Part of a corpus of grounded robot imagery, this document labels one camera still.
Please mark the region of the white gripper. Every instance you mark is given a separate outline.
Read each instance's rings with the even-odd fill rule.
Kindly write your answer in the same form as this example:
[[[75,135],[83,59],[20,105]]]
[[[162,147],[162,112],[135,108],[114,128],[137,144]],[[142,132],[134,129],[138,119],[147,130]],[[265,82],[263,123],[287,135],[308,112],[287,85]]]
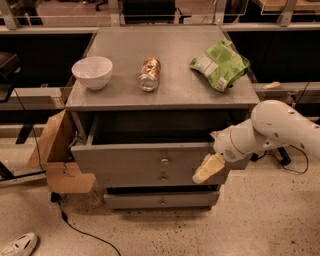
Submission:
[[[210,133],[210,136],[214,139],[213,148],[217,154],[208,154],[204,158],[192,177],[192,180],[196,184],[205,182],[211,176],[221,171],[225,167],[225,161],[236,162],[246,157],[234,145],[231,135],[232,129],[233,126],[230,126],[224,130]]]

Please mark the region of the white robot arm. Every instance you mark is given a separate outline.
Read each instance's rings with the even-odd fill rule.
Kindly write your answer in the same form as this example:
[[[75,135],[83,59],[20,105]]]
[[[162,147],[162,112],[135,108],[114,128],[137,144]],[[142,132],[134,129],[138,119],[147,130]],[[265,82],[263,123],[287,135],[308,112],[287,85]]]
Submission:
[[[320,159],[320,127],[284,102],[258,103],[249,119],[211,133],[214,154],[208,154],[192,180],[201,184],[222,170],[256,151],[292,145]]]

